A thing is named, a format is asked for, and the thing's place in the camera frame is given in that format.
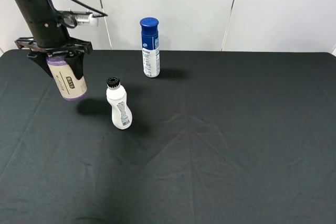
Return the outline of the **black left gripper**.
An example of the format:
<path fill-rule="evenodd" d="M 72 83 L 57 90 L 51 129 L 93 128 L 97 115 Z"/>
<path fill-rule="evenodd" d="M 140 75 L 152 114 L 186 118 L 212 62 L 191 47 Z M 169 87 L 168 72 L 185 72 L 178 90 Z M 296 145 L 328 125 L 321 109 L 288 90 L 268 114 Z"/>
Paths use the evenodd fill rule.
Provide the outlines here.
<path fill-rule="evenodd" d="M 84 76 L 84 53 L 92 52 L 91 42 L 71 37 L 63 40 L 43 36 L 20 37 L 15 40 L 15 44 L 18 49 L 28 49 L 28 59 L 39 65 L 51 78 L 52 73 L 46 60 L 48 56 L 69 54 L 64 57 L 64 61 L 71 68 L 76 79 L 80 80 Z"/>

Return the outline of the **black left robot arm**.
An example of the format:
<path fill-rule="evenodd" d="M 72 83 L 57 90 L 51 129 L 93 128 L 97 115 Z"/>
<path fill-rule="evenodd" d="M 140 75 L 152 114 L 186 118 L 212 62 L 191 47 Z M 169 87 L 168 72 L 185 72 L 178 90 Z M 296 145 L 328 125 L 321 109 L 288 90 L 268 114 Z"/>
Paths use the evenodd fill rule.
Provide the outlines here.
<path fill-rule="evenodd" d="M 71 0 L 79 5 L 82 2 Z M 52 0 L 15 0 L 31 37 L 21 37 L 15 41 L 19 49 L 28 48 L 29 59 L 38 64 L 49 76 L 52 71 L 48 63 L 62 63 L 68 66 L 76 79 L 83 77 L 83 58 L 92 51 L 92 44 L 70 37 L 68 30 L 83 24 L 83 18 L 105 16 L 102 12 L 86 6 L 85 12 L 55 9 Z"/>

